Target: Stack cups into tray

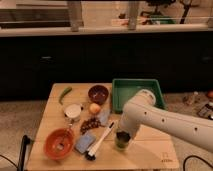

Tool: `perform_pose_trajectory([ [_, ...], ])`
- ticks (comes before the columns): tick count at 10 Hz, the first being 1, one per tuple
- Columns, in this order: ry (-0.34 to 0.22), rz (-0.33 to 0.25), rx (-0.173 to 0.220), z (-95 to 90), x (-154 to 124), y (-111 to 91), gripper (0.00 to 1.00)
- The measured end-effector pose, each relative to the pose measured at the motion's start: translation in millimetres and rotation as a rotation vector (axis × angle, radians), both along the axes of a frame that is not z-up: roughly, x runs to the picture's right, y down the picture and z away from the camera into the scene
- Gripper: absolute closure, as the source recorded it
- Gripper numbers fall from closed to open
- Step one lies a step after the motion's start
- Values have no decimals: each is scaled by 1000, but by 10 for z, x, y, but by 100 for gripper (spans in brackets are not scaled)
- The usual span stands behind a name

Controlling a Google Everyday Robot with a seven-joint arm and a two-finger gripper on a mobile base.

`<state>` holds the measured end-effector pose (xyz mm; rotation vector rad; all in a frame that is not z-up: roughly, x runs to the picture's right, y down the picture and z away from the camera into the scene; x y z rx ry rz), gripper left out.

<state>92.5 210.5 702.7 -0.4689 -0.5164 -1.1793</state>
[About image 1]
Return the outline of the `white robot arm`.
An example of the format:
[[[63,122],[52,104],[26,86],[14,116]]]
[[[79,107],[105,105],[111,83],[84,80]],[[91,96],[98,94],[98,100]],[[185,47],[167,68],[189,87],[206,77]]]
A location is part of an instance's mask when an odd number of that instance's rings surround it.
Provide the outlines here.
[[[123,106],[119,129],[135,138],[146,125],[213,153],[213,122],[155,107],[156,97],[147,89],[138,91]]]

